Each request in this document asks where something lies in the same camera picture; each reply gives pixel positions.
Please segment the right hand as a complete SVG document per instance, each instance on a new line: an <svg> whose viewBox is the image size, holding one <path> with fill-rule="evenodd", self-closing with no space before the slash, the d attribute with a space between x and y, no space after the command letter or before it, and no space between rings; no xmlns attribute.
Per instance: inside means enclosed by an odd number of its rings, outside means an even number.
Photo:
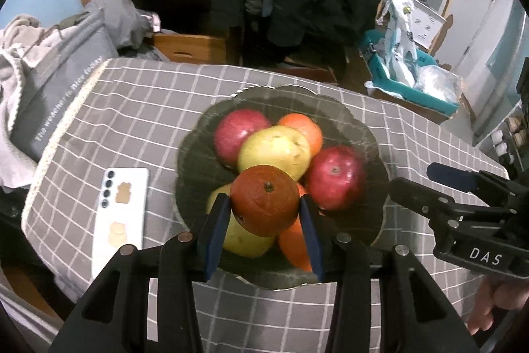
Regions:
<svg viewBox="0 0 529 353"><path fill-rule="evenodd" d="M492 310L520 310L528 299L528 281L499 281L486 277L474 297L474 305L467 321L471 335L490 330L494 322Z"/></svg>

